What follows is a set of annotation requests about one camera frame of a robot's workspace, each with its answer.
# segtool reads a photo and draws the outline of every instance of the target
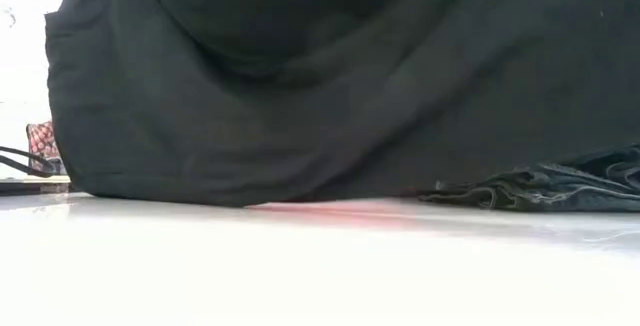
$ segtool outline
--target black garment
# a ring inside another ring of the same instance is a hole
[[[640,0],[65,0],[47,52],[102,196],[399,196],[640,143]]]

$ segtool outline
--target black cloth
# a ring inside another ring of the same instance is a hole
[[[47,54],[100,196],[404,196],[640,143],[640,0],[64,0]]]

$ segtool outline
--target white floor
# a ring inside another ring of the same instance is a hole
[[[0,255],[3,325],[636,324],[640,215],[13,197]]]

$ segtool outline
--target black strap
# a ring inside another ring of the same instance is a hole
[[[28,153],[28,152],[25,152],[25,151],[20,151],[20,150],[14,149],[14,148],[3,147],[3,146],[0,146],[0,151],[7,152],[7,153],[12,153],[12,154],[15,154],[15,155],[24,156],[24,157],[29,158],[31,160],[38,161],[45,168],[45,171],[36,170],[33,167],[30,167],[30,166],[27,166],[27,165],[23,165],[20,162],[14,161],[14,160],[6,157],[6,156],[0,155],[0,163],[3,163],[3,164],[5,164],[5,165],[7,165],[9,167],[12,167],[12,168],[14,168],[14,169],[16,169],[18,171],[22,171],[22,172],[26,173],[27,175],[48,178],[48,177],[51,177],[51,176],[56,174],[55,166],[53,166],[53,164],[51,162],[49,162],[47,159],[45,159],[43,157]]]

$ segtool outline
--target dark denim fabric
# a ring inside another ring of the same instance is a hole
[[[640,146],[516,169],[475,184],[440,182],[421,199],[512,211],[640,212]]]

